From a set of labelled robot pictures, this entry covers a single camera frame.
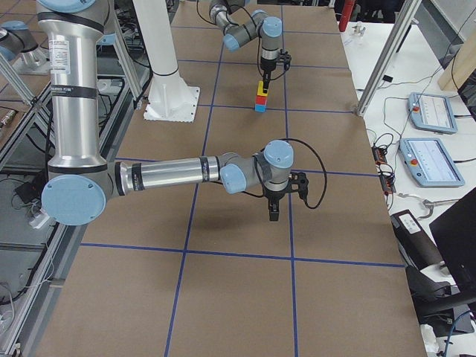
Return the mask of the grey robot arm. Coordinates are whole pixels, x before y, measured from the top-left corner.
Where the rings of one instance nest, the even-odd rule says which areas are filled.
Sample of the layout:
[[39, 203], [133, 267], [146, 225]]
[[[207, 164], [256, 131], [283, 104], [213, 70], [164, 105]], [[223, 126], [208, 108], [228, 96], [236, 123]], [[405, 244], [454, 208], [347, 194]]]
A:
[[[230, 15], [248, 1], [212, 1], [211, 24], [223, 31], [223, 44], [235, 51], [258, 38], [259, 82], [255, 110], [266, 110], [272, 72], [290, 56], [281, 47], [282, 20], [255, 10], [245, 24]], [[200, 88], [189, 86], [179, 72], [165, 1], [133, 1], [149, 60], [150, 90], [144, 119], [190, 123], [196, 116]], [[48, 35], [51, 103], [55, 151], [46, 163], [48, 177], [41, 193], [42, 209], [60, 224], [87, 225], [115, 197], [156, 187], [220, 183], [228, 193], [245, 193], [255, 185], [268, 201], [270, 221], [280, 215], [280, 200], [291, 193], [293, 148], [278, 139], [243, 158], [236, 153], [172, 161], [127, 164], [115, 161], [132, 115], [113, 115], [100, 134], [97, 46], [121, 28], [114, 1], [36, 1], [39, 26]]]
[[231, 18], [236, 10], [245, 9], [247, 1], [212, 1], [209, 6], [210, 21], [223, 32], [225, 47], [233, 52], [244, 47], [254, 39], [260, 40], [257, 65], [262, 77], [258, 94], [268, 94], [272, 72], [279, 63], [283, 70], [288, 71], [291, 56], [281, 47], [283, 39], [283, 23], [276, 16], [264, 10], [255, 10], [248, 15], [249, 20], [240, 24]]

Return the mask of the third robot arm grey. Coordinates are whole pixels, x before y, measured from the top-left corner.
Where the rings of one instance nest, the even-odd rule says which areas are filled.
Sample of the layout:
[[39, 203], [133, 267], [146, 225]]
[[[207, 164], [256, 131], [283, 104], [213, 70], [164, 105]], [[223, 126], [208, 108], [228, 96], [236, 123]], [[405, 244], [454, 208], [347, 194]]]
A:
[[24, 22], [11, 20], [1, 23], [1, 55], [7, 61], [14, 60], [19, 54], [30, 53], [38, 46]]

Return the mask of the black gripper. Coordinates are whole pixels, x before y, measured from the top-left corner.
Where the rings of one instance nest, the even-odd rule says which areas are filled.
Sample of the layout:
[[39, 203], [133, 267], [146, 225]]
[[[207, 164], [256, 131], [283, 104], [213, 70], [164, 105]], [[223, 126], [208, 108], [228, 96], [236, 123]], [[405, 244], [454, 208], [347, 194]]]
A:
[[272, 81], [272, 72], [277, 67], [277, 58], [268, 59], [260, 57], [260, 69], [262, 70], [263, 93], [268, 93], [270, 81]]
[[278, 222], [280, 217], [279, 202], [280, 200], [291, 190], [291, 184], [289, 182], [279, 190], [272, 190], [267, 186], [264, 186], [263, 193], [268, 199], [268, 214], [271, 222]]

